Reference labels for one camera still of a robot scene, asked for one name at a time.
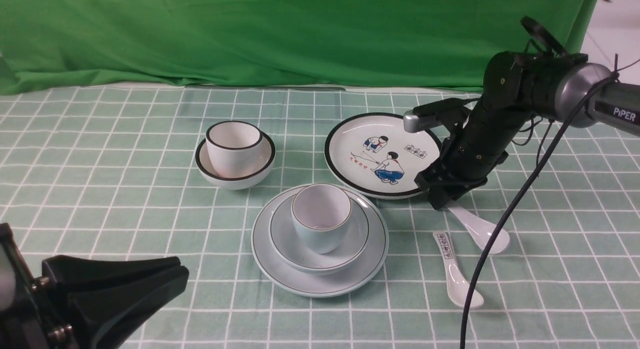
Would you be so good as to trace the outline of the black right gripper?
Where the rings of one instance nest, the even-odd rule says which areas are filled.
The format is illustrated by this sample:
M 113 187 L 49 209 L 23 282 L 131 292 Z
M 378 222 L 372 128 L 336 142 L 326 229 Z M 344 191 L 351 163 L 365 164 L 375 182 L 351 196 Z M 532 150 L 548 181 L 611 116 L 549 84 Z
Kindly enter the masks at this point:
M 490 107 L 476 101 L 466 121 L 442 142 L 439 156 L 416 174 L 414 182 L 434 210 L 487 184 L 487 176 L 505 162 L 506 148 L 526 122 L 522 106 Z

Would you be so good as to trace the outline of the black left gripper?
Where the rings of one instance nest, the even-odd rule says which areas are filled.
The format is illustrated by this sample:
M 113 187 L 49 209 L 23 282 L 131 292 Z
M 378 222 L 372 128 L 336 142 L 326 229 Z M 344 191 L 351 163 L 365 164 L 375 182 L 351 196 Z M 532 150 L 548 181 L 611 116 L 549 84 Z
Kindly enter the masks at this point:
M 57 255 L 42 275 L 66 290 L 66 324 L 34 278 L 8 223 L 0 226 L 2 349 L 118 349 L 144 322 L 182 294 L 189 269 L 177 257 L 131 261 Z

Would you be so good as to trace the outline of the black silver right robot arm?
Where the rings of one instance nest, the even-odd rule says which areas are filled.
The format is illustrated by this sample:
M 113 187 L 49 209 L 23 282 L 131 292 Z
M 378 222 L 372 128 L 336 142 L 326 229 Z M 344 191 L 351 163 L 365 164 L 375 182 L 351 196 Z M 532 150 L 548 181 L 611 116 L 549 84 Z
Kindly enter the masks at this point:
M 449 132 L 439 156 L 414 178 L 435 210 L 485 185 L 522 126 L 535 117 L 574 128 L 601 122 L 639 135 L 638 85 L 619 82 L 616 71 L 589 62 L 585 53 L 569 53 L 535 19 L 524 16 L 520 22 L 535 52 L 494 55 L 473 109 L 466 100 L 447 98 L 404 114 L 408 133 L 438 126 Z

